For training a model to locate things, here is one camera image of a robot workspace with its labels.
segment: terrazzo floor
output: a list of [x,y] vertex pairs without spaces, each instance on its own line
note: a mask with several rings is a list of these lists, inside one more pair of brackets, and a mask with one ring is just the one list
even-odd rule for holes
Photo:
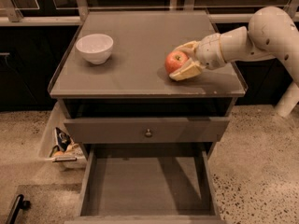
[[[76,213],[84,169],[37,155],[49,111],[0,113],[0,223],[15,197],[32,203],[16,223],[64,223]],[[209,159],[221,218],[235,224],[299,224],[299,106],[287,118],[271,105],[235,106]]]

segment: black handle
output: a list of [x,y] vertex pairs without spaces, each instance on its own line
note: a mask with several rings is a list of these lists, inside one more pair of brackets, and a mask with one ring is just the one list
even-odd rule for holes
[[15,203],[13,204],[10,210],[6,224],[14,224],[18,216],[19,210],[20,209],[27,210],[29,208],[30,208],[30,202],[24,201],[24,196],[22,194],[18,195],[15,200]]

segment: cabinet handle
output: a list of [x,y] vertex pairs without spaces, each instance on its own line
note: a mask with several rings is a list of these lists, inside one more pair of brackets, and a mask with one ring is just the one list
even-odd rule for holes
[[147,129],[145,136],[147,138],[151,138],[152,137],[152,131],[150,129]]

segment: gray tabletop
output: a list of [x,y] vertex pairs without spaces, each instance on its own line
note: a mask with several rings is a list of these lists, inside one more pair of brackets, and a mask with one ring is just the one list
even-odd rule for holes
[[171,80],[166,55],[178,45],[215,33],[203,11],[91,12],[78,39],[106,34],[114,49],[106,63],[84,61],[75,46],[58,76],[52,98],[239,97],[245,94],[231,64],[184,81]]

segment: desk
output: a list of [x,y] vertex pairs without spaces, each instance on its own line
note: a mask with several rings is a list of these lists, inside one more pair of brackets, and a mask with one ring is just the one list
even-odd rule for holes
[[[91,12],[77,39],[95,33],[114,39],[109,60],[87,63],[72,47],[50,84],[65,127],[88,158],[77,221],[221,223],[207,158],[246,85],[230,63],[181,82],[164,70],[166,54],[177,45],[214,33],[208,16],[204,11]],[[182,191],[186,187],[191,192]],[[198,200],[185,203],[192,193]]]

